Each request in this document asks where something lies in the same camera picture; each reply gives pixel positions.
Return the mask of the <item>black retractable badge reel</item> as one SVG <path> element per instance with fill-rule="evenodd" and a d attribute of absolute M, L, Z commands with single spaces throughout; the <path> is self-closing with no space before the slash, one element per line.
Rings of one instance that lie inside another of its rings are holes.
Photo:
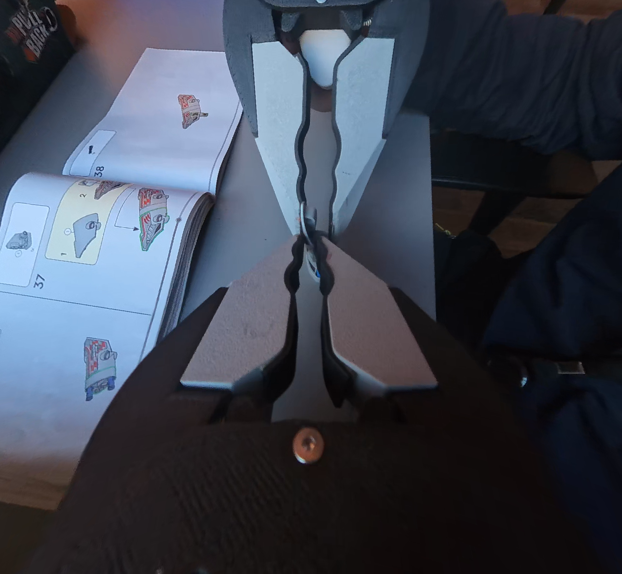
<path fill-rule="evenodd" d="M 497 353 L 486 359 L 486 369 L 502 387 L 523 389 L 531 383 L 539 383 L 564 376 L 584 376 L 581 361 L 560 361 L 510 353 Z"/>

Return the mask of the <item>person's right forearm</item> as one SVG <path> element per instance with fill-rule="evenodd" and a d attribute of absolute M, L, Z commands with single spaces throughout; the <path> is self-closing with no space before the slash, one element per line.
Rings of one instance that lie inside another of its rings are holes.
<path fill-rule="evenodd" d="M 510 15 L 502 0 L 430 0 L 403 107 L 543 154 L 621 160 L 621 11 L 584 23 Z"/>

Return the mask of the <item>black chair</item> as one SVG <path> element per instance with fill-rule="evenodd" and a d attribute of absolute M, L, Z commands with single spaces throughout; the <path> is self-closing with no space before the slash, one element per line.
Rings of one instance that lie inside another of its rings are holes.
<path fill-rule="evenodd" d="M 527 197 L 583 199 L 597 186 L 592 162 L 457 131 L 431 134 L 432 185 L 484 193 L 469 230 L 489 235 Z"/>

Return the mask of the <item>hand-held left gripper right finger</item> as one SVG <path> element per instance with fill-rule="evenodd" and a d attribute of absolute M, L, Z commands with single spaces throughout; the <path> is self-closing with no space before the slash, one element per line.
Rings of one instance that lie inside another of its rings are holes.
<path fill-rule="evenodd" d="M 326 236 L 317 237 L 317 266 L 323 379 L 333 405 L 436 389 L 388 285 Z"/>

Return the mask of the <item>small grey lego assembly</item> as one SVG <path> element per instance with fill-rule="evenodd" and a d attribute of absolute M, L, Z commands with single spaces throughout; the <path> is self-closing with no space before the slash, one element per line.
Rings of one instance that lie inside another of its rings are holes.
<path fill-rule="evenodd" d="M 327 296 L 335 281 L 329 263 L 330 240 L 317 228 L 317 210 L 306 203 L 300 204 L 300 234 L 304 242 L 303 267 L 318 283 L 320 293 Z"/>

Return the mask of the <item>lego instruction booklet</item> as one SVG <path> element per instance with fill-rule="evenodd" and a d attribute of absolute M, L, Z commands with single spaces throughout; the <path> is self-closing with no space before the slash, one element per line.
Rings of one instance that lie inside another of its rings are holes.
<path fill-rule="evenodd" d="M 117 390 L 177 325 L 243 107 L 224 52 L 147 48 L 62 175 L 1 219 L 1 502 L 58 507 Z"/>

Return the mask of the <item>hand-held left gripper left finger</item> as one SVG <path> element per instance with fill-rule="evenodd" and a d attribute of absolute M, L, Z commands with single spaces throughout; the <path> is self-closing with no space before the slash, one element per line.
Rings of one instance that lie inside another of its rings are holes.
<path fill-rule="evenodd" d="M 292 236 L 233 281 L 181 376 L 183 387 L 278 399 L 295 375 L 299 271 L 300 237 Z"/>

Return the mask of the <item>person's dark blue jacket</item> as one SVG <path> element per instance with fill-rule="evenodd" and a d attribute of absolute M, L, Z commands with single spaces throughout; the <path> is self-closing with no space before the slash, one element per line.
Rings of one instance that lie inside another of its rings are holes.
<path fill-rule="evenodd" d="M 527 368 L 519 412 L 564 505 L 620 573 L 620 166 L 526 258 L 484 344 Z"/>

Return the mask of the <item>black printed cardboard box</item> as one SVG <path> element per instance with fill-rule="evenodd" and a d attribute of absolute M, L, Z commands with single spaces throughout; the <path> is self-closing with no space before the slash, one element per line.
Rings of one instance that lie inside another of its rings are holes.
<path fill-rule="evenodd" d="M 74 53 L 56 0 L 1 0 L 1 149 Z"/>

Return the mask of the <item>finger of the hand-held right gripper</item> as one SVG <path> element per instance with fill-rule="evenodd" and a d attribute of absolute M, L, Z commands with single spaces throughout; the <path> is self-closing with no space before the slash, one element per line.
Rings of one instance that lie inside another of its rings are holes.
<path fill-rule="evenodd" d="M 253 44 L 256 144 L 292 235 L 306 205 L 304 140 L 310 121 L 308 65 L 280 42 Z"/>
<path fill-rule="evenodd" d="M 360 37 L 338 58 L 333 71 L 338 152 L 330 203 L 331 240 L 338 240 L 350 224 L 385 147 L 393 51 L 393 39 Z"/>

